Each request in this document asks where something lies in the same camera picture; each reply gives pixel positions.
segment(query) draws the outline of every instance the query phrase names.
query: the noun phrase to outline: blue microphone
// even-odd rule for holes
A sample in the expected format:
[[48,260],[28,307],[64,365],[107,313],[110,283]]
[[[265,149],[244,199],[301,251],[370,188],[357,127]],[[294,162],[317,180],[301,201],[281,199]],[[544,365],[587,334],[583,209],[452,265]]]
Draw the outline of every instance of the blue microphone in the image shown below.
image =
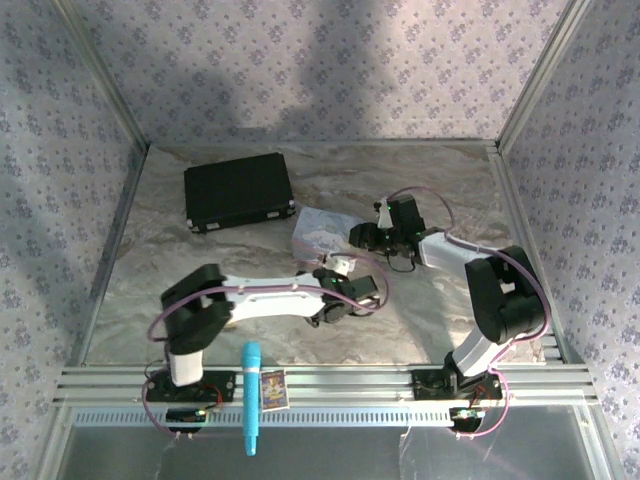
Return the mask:
[[244,391],[244,448],[253,457],[257,451],[260,428],[260,344],[247,342],[242,349]]

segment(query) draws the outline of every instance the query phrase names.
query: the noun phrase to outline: marble surface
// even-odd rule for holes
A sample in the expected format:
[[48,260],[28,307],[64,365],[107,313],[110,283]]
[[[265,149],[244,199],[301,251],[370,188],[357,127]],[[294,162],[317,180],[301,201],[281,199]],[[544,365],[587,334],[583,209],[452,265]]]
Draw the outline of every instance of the marble surface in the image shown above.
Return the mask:
[[[145,364],[162,358],[146,340],[160,312],[160,294],[204,263],[244,277],[293,275],[296,217],[207,235],[186,226],[183,171],[192,165],[279,151],[284,154],[298,211],[302,206],[375,221],[372,204],[408,185],[425,184],[449,199],[456,233],[486,245],[510,243],[505,216],[482,148],[430,144],[251,145],[152,147],[129,214],[87,362]],[[438,200],[416,194],[428,226],[446,226]],[[466,283],[425,268],[389,271],[392,299],[367,318],[347,317],[313,329],[299,317],[248,319],[225,328],[207,350],[207,364],[237,364],[243,344],[259,340],[265,364],[441,363],[473,326]],[[354,275],[368,274],[358,266]],[[539,344],[523,345],[512,361],[541,361]]]

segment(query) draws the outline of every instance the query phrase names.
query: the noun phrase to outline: floral wallpaper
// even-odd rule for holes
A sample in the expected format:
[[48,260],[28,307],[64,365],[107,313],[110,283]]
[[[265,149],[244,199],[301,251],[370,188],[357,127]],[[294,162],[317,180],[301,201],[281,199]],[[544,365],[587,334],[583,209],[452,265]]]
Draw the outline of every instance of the floral wallpaper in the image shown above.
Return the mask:
[[640,478],[640,4],[595,7],[508,158],[567,335]]
[[0,478],[18,479],[134,158],[51,4],[3,0],[0,20]]
[[567,0],[76,0],[151,143],[496,138]]

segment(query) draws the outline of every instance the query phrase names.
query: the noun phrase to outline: black case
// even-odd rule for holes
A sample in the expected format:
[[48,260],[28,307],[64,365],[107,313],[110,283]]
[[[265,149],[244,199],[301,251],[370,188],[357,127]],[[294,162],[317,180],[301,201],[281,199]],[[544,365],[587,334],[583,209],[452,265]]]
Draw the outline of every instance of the black case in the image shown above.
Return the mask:
[[187,225],[206,233],[287,218],[295,202],[281,153],[188,168],[184,172]]

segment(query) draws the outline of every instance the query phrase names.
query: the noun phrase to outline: patterned wallpaper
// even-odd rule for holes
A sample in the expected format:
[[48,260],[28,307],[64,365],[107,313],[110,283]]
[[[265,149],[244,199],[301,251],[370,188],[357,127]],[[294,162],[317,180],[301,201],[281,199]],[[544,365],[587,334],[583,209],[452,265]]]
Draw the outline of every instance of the patterned wallpaper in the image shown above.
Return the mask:
[[595,3],[508,157],[566,332],[640,478],[640,4]]
[[152,143],[496,138],[567,0],[76,0]]
[[0,478],[27,475],[131,157],[45,0],[0,4]]

